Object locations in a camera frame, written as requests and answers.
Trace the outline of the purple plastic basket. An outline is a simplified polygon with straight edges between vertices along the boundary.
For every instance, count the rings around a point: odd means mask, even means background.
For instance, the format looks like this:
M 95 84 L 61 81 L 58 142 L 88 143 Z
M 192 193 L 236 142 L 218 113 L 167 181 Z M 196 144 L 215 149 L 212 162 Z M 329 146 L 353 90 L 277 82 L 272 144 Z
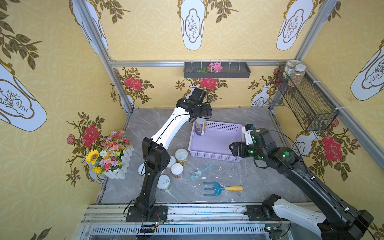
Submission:
M 188 150 L 193 157 L 220 161 L 240 162 L 243 158 L 235 157 L 229 146 L 245 140 L 242 125 L 206 121 L 203 135 L 192 127 Z

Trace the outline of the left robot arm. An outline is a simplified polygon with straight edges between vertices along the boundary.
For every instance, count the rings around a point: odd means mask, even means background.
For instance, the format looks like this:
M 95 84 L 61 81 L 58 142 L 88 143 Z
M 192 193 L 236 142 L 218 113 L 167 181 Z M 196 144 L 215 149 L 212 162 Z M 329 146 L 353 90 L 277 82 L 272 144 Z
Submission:
M 212 107 L 207 93 L 195 89 L 188 98 L 177 101 L 171 116 L 151 138 L 142 141 L 145 172 L 143 186 L 139 196 L 135 199 L 136 211 L 147 220 L 155 213 L 156 189 L 160 175 L 169 164 L 171 157 L 167 152 L 169 145 L 180 128 L 186 122 L 193 122 L 197 118 L 209 119 L 212 116 Z

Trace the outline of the green label can white lid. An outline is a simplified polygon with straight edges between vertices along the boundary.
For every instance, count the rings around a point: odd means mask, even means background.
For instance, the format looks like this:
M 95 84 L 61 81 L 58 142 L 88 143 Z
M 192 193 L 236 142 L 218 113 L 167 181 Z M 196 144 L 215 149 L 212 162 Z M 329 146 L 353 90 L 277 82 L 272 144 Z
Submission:
M 189 153 L 186 149 L 178 149 L 175 152 L 176 162 L 185 166 L 189 161 Z

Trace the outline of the pull-tab can front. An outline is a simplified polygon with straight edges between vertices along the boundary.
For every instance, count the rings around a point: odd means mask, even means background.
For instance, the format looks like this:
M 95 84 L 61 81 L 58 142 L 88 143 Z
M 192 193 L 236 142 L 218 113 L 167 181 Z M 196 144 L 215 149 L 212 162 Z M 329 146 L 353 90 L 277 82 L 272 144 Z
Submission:
M 167 192 L 171 188 L 171 181 L 167 175 L 161 175 L 159 177 L 157 188 L 161 192 Z

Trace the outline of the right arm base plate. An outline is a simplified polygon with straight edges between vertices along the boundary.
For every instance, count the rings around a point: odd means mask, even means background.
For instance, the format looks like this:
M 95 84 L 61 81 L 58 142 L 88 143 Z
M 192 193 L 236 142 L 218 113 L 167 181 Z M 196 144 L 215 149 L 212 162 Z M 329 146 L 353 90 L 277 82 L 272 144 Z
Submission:
M 265 214 L 264 207 L 262 205 L 247 205 L 244 215 L 248 217 L 250 222 L 270 220 Z

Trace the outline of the small orange can white lid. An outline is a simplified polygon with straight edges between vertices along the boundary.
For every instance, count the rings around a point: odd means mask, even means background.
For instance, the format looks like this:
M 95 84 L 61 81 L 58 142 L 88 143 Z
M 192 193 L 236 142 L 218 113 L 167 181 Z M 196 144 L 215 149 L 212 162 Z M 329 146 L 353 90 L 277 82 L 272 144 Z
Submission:
M 175 163 L 171 167 L 171 172 L 174 178 L 180 179 L 183 176 L 184 166 L 180 163 Z

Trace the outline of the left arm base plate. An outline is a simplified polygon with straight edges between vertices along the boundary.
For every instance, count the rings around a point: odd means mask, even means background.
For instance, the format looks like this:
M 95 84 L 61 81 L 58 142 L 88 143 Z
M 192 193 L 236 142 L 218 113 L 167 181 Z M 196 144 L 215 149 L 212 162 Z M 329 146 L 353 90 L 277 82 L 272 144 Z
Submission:
M 167 221 L 168 217 L 168 206 L 158 205 L 146 213 L 145 211 L 138 210 L 135 206 L 129 206 L 128 213 L 126 216 L 127 223 L 141 223 L 148 222 L 154 223 L 159 221 Z

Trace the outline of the tall can with spoon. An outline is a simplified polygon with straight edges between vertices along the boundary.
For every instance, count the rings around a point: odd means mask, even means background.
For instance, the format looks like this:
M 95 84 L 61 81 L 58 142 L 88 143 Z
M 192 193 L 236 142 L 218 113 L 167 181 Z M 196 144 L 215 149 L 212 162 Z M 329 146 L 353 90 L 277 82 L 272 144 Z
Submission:
M 203 136 L 205 134 L 205 123 L 206 120 L 203 118 L 197 118 L 195 120 L 195 133 L 198 136 Z

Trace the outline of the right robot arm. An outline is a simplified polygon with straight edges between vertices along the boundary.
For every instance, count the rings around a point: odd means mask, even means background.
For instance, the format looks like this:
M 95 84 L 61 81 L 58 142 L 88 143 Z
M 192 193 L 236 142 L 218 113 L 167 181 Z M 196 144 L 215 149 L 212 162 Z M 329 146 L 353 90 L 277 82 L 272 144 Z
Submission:
M 275 215 L 300 225 L 323 240 L 359 240 L 369 230 L 373 216 L 348 204 L 308 169 L 302 158 L 288 147 L 277 147 L 270 130 L 248 124 L 243 127 L 244 142 L 229 145 L 233 156 L 263 161 L 294 183 L 321 211 L 319 214 L 271 195 Z

